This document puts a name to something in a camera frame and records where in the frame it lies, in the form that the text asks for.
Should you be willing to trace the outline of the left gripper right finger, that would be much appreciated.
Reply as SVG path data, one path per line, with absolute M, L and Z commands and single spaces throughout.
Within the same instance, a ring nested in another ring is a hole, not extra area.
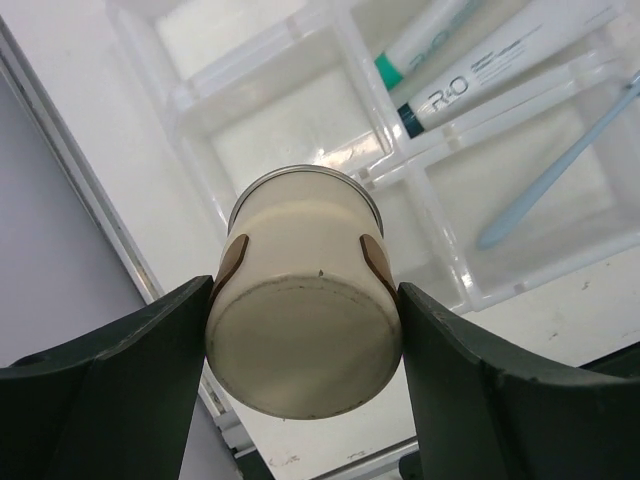
M 413 284 L 398 290 L 424 479 L 635 479 L 639 348 L 580 367 L 517 346 Z

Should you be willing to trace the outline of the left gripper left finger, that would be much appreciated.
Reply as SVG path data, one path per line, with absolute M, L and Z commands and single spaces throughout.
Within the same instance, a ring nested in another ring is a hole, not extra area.
M 176 479 L 213 279 L 1 371 L 4 479 Z

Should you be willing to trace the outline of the cream metal cup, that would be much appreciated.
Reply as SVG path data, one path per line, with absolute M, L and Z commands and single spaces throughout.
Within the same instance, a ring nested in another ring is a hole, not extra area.
M 369 193 L 328 167 L 282 167 L 254 181 L 231 212 L 207 361 L 251 409 L 335 417 L 393 377 L 402 349 L 397 303 Z

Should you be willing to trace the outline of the white dark-cap toothpaste tube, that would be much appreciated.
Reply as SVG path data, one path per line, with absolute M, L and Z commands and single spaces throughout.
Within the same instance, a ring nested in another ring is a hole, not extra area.
M 410 137 L 618 17 L 624 1 L 530 1 L 398 109 Z

